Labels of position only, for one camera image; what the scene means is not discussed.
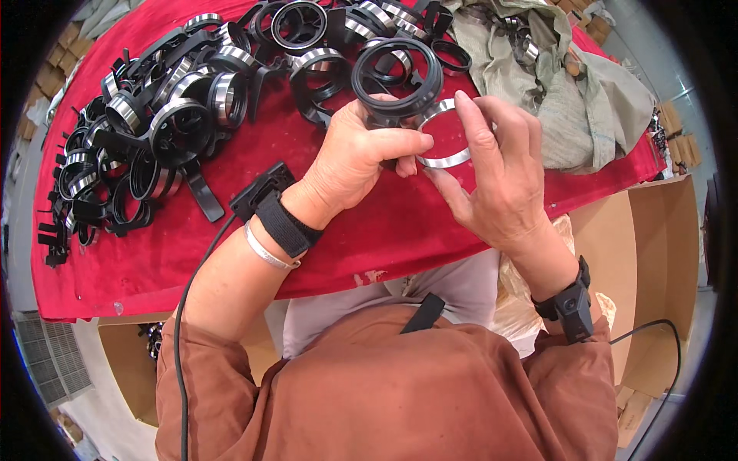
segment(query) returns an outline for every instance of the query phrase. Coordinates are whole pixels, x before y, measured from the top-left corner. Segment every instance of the light gray pants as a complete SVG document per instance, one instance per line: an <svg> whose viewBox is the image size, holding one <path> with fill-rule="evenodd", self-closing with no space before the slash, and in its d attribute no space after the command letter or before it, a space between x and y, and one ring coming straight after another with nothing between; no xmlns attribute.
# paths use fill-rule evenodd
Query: light gray pants
<svg viewBox="0 0 738 461"><path fill-rule="evenodd" d="M428 293L446 302L442 315L451 323L474 323L489 328L497 298L499 267L499 251L489 249L413 276L292 299L284 322L283 357L300 355L313 339L343 316L380 305L419 305Z"/></svg>

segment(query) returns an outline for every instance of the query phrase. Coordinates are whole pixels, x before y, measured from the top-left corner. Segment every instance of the person's left hand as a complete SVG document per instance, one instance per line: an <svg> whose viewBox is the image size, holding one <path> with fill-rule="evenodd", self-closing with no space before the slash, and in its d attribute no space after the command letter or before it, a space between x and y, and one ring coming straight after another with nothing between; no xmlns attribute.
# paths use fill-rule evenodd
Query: person's left hand
<svg viewBox="0 0 738 461"><path fill-rule="evenodd" d="M391 96L374 95L386 100ZM368 115L353 100L333 115L317 158L301 182L330 209L333 216L355 207L379 179L382 160L398 159L396 172L403 178L418 173L415 155L433 147L433 137L406 128L368 130Z"/></svg>

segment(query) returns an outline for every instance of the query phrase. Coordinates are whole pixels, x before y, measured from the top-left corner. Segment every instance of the hand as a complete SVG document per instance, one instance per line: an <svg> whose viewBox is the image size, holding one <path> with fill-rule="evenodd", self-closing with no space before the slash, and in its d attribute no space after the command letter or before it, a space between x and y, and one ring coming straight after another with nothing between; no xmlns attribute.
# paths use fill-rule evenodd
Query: hand
<svg viewBox="0 0 738 461"><path fill-rule="evenodd" d="M377 99L395 99L375 95ZM368 130L368 112L354 100L333 115L317 158L301 182L334 217L355 207L379 179L382 160L398 159L396 172L403 178L418 173L414 155L433 147L433 137L406 128Z"/></svg>
<svg viewBox="0 0 738 461"><path fill-rule="evenodd" d="M477 189L467 194L445 170L425 168L456 221L502 252L515 252L549 225L543 210L541 124L493 96L455 95L474 162ZM497 124L493 133L492 123Z"/></svg>

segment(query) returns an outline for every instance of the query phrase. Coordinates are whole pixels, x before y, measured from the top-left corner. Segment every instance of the bangle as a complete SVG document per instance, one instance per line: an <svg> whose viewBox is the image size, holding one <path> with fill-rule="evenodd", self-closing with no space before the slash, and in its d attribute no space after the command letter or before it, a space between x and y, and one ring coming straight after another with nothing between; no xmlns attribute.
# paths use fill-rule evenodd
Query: bangle
<svg viewBox="0 0 738 461"><path fill-rule="evenodd" d="M272 266L278 269L296 269L300 267L299 260L295 261L292 264L288 264L274 256L272 253L269 253L269 251L267 251L266 248L264 248L261 243L259 243L259 240L256 240L256 237L254 237L254 234L251 232L250 219L246 221L246 225L244 226L244 234L246 235L246 242L249 243L249 246L252 250L254 250L254 253L256 253L261 259L265 260Z"/></svg>

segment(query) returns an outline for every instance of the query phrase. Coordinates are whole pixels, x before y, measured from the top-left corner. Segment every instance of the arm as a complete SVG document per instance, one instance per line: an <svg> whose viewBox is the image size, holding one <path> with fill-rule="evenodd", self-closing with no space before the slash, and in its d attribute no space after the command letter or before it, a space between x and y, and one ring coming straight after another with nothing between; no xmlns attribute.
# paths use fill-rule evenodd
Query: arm
<svg viewBox="0 0 738 461"><path fill-rule="evenodd" d="M356 206L372 189L385 159L398 159L401 177L417 173L414 155L430 149L428 134L405 129L367 131L367 113L358 100L339 110L313 165L305 177L282 194L283 206L313 229L324 229L342 210ZM255 215L256 239L277 258L291 259ZM254 385L246 352L238 344L256 316L274 299L289 270L262 260L236 229L207 259L196 275L182 313L182 370L188 392L190 452L198 460L214 460L239 445L254 412ZM160 459L179 458L182 401L173 365L173 319L165 325L157 365L156 413Z"/></svg>
<svg viewBox="0 0 738 461"><path fill-rule="evenodd" d="M477 189L467 194L445 170L424 169L460 224L505 252L543 301L570 285L579 264L543 210L541 126L535 117L495 97L455 96L466 132ZM497 128L494 133L492 124ZM545 320L536 352L524 368L568 459L615 456L618 439L610 331L599 304L590 309L595 334L567 345L558 322ZM531 409L531 416L538 416Z"/></svg>

